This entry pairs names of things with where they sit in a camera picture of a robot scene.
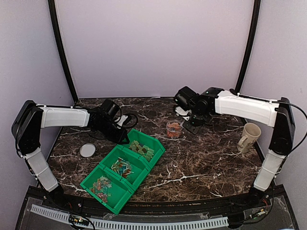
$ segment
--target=green compartment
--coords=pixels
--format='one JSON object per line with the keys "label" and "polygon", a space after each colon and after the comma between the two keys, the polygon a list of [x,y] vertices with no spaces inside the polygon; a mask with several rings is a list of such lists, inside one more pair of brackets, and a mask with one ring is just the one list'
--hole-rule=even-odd
{"label": "green compartment", "polygon": [[[125,161],[129,161],[131,165],[131,173],[127,176],[127,178],[121,177],[117,172],[111,169],[112,165],[118,160],[118,158],[122,158]],[[127,181],[127,184],[131,186],[131,188],[136,191],[142,181],[146,178],[150,169],[147,169],[147,164],[144,162],[143,157],[135,152],[129,152],[122,146],[116,146],[99,164],[102,166],[106,166],[119,177],[121,177],[122,181]]]}
{"label": "green compartment", "polygon": [[[103,202],[90,190],[90,188],[93,187],[93,183],[101,176],[108,178],[112,184],[112,187],[108,189],[111,196],[107,198],[107,203]],[[134,193],[134,191],[131,191],[129,185],[127,185],[118,174],[115,174],[112,170],[101,165],[94,168],[94,170],[81,182],[81,187],[115,214],[120,212]]]}
{"label": "green compartment", "polygon": [[149,135],[146,135],[146,134],[144,134],[144,133],[142,133],[142,132],[140,132],[136,129],[132,129],[128,133],[128,137],[129,137],[130,143],[133,142],[134,140],[137,140],[142,146],[146,145],[149,148],[153,149],[153,152],[154,152],[153,158],[150,161],[147,161],[145,157],[143,157],[140,154],[135,153],[134,151],[129,149],[130,143],[126,144],[126,145],[122,145],[129,152],[133,152],[133,153],[141,156],[146,161],[146,164],[148,164],[148,166],[150,167],[149,170],[151,170],[155,166],[155,164],[158,162],[158,160],[160,159],[162,154],[165,152],[165,148],[163,147],[163,145],[156,138],[153,138]]}

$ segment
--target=small white disc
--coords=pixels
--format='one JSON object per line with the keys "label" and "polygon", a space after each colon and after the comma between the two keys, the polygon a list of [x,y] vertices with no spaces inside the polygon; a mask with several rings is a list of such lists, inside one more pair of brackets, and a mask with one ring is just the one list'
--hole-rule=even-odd
{"label": "small white disc", "polygon": [[93,144],[85,144],[80,149],[80,154],[83,157],[91,157],[95,153],[95,145]]}

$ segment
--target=perforated metal strip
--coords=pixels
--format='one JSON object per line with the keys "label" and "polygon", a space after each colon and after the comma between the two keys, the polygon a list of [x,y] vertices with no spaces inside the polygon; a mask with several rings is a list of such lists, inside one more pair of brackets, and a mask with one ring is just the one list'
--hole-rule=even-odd
{"label": "perforated metal strip", "polygon": [[[62,223],[69,223],[69,214],[65,212],[37,205],[32,205],[31,212]],[[228,226],[227,217],[178,223],[128,223],[95,218],[90,220],[97,230],[205,230]]]}

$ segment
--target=brown marble tabletop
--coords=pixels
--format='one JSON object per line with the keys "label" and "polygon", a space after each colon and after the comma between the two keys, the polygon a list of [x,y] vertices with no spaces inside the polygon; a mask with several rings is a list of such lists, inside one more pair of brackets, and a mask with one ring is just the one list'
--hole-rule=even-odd
{"label": "brown marble tabletop", "polygon": [[[173,112],[175,103],[171,98],[113,101],[123,113],[137,114],[139,123],[135,129],[157,138],[166,149],[130,201],[188,201],[248,192],[261,161],[255,149],[242,154],[236,148],[243,129],[240,118],[215,116],[197,135],[183,130],[180,138],[171,139],[166,135],[167,121],[182,120]],[[93,108],[102,102],[103,99],[81,99],[77,105]],[[80,183],[116,146],[92,136],[89,128],[65,127],[50,155],[48,163],[66,194],[90,197]],[[79,154],[86,143],[96,146],[90,158]]]}

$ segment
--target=beige mug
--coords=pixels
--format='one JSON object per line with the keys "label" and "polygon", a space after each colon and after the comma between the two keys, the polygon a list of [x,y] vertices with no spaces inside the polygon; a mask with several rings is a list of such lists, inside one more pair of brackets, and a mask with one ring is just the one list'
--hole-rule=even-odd
{"label": "beige mug", "polygon": [[242,138],[239,141],[237,148],[240,152],[248,152],[261,135],[261,129],[254,123],[246,123],[244,125]]}

